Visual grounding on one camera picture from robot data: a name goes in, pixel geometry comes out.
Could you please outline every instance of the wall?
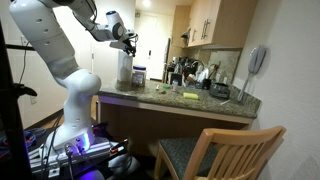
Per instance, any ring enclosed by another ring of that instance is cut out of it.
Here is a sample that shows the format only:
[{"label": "wall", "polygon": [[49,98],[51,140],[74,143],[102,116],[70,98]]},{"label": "wall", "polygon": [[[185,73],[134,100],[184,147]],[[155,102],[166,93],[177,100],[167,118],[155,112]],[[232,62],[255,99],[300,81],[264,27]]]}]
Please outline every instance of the wall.
[{"label": "wall", "polygon": [[[107,23],[105,13],[109,10],[116,10],[120,13],[126,28],[134,28],[135,1],[109,0],[108,4],[103,0],[95,2],[99,14],[96,22]],[[0,2],[0,17],[5,41],[7,44],[20,45],[20,37],[23,35],[9,13],[9,4],[10,1]],[[79,66],[98,74],[103,83],[116,78],[118,50],[110,48],[108,42],[96,43],[67,7],[56,8],[54,12],[59,24],[74,46]],[[96,54],[94,60],[91,58],[91,52]],[[8,55],[14,82],[19,82],[23,69],[24,51],[8,50]],[[46,64],[34,51],[26,53],[26,69],[22,83],[38,93],[36,104],[31,105],[30,97],[27,95],[21,96],[18,100],[24,128],[63,108],[63,103],[67,98],[66,89],[53,80]]]},{"label": "wall", "polygon": [[267,47],[260,72],[246,91],[262,101],[253,129],[287,128],[262,180],[320,177],[320,1],[259,0],[234,85],[242,88],[249,54]]}]

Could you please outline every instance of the granite countertop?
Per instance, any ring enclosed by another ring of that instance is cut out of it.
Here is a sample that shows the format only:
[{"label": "granite countertop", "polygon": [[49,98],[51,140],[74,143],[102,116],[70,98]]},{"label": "granite countertop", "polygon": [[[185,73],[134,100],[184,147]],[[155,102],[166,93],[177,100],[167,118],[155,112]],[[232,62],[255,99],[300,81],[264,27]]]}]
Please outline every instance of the granite countertop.
[{"label": "granite countertop", "polygon": [[[257,117],[260,100],[245,93],[243,102],[236,101],[235,94],[239,90],[235,87],[230,87],[230,100],[226,102],[225,99],[210,96],[208,90],[178,86],[174,92],[172,89],[164,89],[163,85],[165,84],[161,82],[147,80],[144,87],[135,87],[114,80],[102,85],[97,95],[239,117]],[[195,93],[199,99],[186,99],[183,97],[184,92]]]}]

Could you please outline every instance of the ceiling light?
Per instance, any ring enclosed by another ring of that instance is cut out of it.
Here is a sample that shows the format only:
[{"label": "ceiling light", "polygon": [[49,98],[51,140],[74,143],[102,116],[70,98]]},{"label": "ceiling light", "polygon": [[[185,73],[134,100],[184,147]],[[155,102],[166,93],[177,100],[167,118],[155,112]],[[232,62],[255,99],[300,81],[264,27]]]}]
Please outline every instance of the ceiling light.
[{"label": "ceiling light", "polygon": [[151,6],[150,0],[144,0],[143,5],[144,5],[144,7],[147,7],[147,8],[150,7]]}]

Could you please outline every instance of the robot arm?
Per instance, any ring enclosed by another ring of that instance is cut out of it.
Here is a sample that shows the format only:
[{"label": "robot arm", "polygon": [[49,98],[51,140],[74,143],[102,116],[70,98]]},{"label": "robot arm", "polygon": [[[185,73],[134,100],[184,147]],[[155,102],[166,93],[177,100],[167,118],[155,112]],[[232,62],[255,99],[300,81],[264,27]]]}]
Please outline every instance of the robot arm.
[{"label": "robot arm", "polygon": [[53,8],[59,6],[72,9],[74,16],[97,41],[112,41],[111,47],[122,49],[128,55],[135,56],[136,52],[130,40],[136,36],[124,27],[117,12],[106,14],[108,25],[95,23],[93,0],[15,0],[11,3],[10,13],[17,26],[45,61],[56,82],[68,90],[63,108],[64,123],[55,136],[48,136],[44,148],[47,152],[53,148],[51,152],[55,156],[64,151],[66,144],[77,149],[78,153],[93,144],[90,106],[92,96],[101,87],[97,75],[78,66],[75,51],[53,12]]},{"label": "robot arm", "polygon": [[92,1],[74,1],[69,5],[75,18],[90,32],[96,41],[112,41],[110,47],[122,49],[128,55],[135,57],[136,49],[131,45],[130,39],[135,38],[133,31],[127,30],[121,17],[116,11],[106,13],[108,25],[101,25],[95,22],[96,6]]}]

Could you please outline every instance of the yellow object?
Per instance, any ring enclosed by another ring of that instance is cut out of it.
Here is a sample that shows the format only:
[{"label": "yellow object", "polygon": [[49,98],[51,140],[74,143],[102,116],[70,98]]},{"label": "yellow object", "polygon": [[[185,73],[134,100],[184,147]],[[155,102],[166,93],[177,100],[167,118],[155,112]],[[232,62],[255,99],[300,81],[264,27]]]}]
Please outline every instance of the yellow object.
[{"label": "yellow object", "polygon": [[193,93],[183,93],[183,97],[186,99],[199,99],[198,95]]}]

